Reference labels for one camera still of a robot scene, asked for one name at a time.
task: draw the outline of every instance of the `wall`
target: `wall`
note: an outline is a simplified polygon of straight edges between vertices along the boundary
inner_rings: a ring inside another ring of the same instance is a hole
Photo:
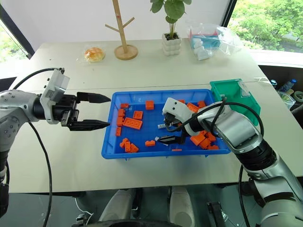
[[[193,0],[177,31],[186,37],[186,21],[221,24],[229,0]],[[117,27],[111,0],[2,0],[2,6],[36,50],[45,42],[119,40],[119,34],[104,27]],[[164,9],[150,12],[149,0],[120,0],[122,20],[135,17],[125,28],[127,39],[159,39],[168,31]]]

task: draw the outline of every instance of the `blue plastic tray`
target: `blue plastic tray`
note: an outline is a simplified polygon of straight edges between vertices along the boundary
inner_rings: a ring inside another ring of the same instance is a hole
[[[158,124],[163,124],[162,109],[168,97],[174,99],[184,99],[185,102],[191,102],[197,105],[198,101],[204,100],[206,105],[214,102],[212,92],[207,89],[195,90],[167,90],[167,91],[133,91],[133,92],[116,92],[113,94],[112,102],[109,111],[108,122],[110,126],[106,128],[105,138],[102,148],[102,156],[104,158],[133,158],[133,157],[155,157],[155,156],[181,156],[181,155],[218,155],[228,154],[230,150],[226,144],[217,139],[215,144],[220,150],[202,150],[193,142],[186,138],[183,145],[171,144],[165,146],[156,142],[154,147],[146,147],[145,141],[154,140],[156,136],[165,135],[180,135],[181,132],[168,132],[166,129],[158,129]],[[154,110],[145,110],[145,101],[154,101]],[[129,108],[126,109],[125,117],[133,117],[134,110],[143,111],[143,124],[140,130],[132,129],[123,126],[121,136],[116,136],[116,120],[118,109],[121,103],[128,103]],[[128,138],[131,143],[135,144],[139,151],[138,153],[125,153],[119,144],[123,138]],[[172,149],[182,149],[182,151],[171,151]]]

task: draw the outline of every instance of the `green trees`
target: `green trees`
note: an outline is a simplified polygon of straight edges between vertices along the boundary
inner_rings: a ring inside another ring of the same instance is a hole
[[[25,54],[0,25],[0,62],[25,59]]]
[[[251,49],[303,52],[303,1],[238,0],[228,27]]]

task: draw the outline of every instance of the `floor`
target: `floor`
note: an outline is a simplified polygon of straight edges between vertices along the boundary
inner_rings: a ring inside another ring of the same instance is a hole
[[[240,209],[237,186],[219,188],[216,185],[187,186],[193,204],[196,227],[212,227],[206,203],[220,201],[223,211],[229,216],[227,227],[245,227]],[[115,194],[115,190],[86,192],[78,198],[81,209],[94,212],[91,222],[98,220],[104,207]],[[141,213],[139,218],[168,220],[167,204],[168,187],[144,188]],[[250,225],[259,222],[261,207],[253,197],[244,196],[244,206]],[[47,195],[10,194],[8,212],[0,219],[1,227],[40,227],[45,216],[48,203]],[[81,214],[73,197],[54,196],[48,227],[71,227],[76,217]]]

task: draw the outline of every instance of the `plastic bag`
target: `plastic bag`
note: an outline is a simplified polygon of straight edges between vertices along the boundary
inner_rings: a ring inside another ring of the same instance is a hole
[[[96,64],[105,58],[105,46],[87,44],[83,47],[76,61],[80,64]]]
[[[243,47],[242,41],[232,30],[213,24],[190,24],[188,37],[198,60],[212,57],[217,50],[231,55]]]

